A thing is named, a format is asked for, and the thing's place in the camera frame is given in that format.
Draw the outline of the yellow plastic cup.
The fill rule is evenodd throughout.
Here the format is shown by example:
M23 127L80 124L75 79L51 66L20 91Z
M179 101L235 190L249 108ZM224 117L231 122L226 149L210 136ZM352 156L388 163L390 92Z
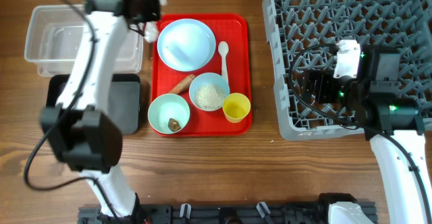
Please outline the yellow plastic cup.
M251 103L247 96L235 92L225 98L222 109L229 122L239 123L250 113Z

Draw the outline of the orange carrot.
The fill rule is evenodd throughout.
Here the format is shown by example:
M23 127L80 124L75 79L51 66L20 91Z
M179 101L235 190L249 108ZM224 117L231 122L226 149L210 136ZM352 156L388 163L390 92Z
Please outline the orange carrot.
M188 76L186 76L182 81L178 82L170 91L170 94L177 94L180 95L184 92L186 92L192 81L195 79L195 75L194 74L190 74Z

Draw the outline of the light blue bowl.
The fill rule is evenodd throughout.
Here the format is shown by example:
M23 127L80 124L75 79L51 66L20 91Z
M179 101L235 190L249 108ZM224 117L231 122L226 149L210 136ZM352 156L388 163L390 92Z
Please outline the light blue bowl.
M211 72L197 76L189 87L190 100L203 111L216 111L222 108L229 94L230 88L226 79Z

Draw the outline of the green bowl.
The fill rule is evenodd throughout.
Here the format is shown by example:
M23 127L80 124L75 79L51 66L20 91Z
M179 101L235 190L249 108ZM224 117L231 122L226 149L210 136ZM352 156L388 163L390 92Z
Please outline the green bowl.
M162 94L148 108L148 122L161 134L176 134L183 130L190 119L190 107L186 100L177 94ZM172 131L169 121L176 121L179 130Z

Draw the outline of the white rice grains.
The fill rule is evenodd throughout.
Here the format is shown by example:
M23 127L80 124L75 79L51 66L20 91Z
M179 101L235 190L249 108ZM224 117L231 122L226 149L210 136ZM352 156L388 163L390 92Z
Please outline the white rice grains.
M222 106L224 99L225 93L217 84L205 84L204 86L199 87L195 92L197 106L206 111L215 111L219 109Z

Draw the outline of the brown food scrap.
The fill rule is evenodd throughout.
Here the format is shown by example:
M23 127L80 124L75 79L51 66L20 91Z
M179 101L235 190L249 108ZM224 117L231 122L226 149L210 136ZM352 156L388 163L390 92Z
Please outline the brown food scrap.
M172 131L172 132L177 132L181 130L181 125L179 123L179 121L177 121L174 118L170 118L168 121L168 128Z

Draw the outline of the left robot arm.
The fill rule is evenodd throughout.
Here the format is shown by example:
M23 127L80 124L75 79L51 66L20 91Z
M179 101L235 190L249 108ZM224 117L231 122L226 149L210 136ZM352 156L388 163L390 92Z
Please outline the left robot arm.
M118 165L123 136L107 115L114 64L130 24L156 22L166 0L86 0L80 48L63 92L40 116L43 141L79 173L101 203L105 223L143 223L137 193Z

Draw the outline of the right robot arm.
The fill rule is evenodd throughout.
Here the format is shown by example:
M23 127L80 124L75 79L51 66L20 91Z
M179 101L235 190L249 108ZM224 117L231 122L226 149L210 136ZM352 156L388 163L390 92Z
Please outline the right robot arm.
M425 160L425 125L415 99L399 90L400 54L393 47L359 45L341 40L326 46L336 57L333 71L309 69L295 97L310 103L336 103L355 113L348 121L324 113L334 121L364 130L383 180L389 218L393 223L431 222L431 181Z

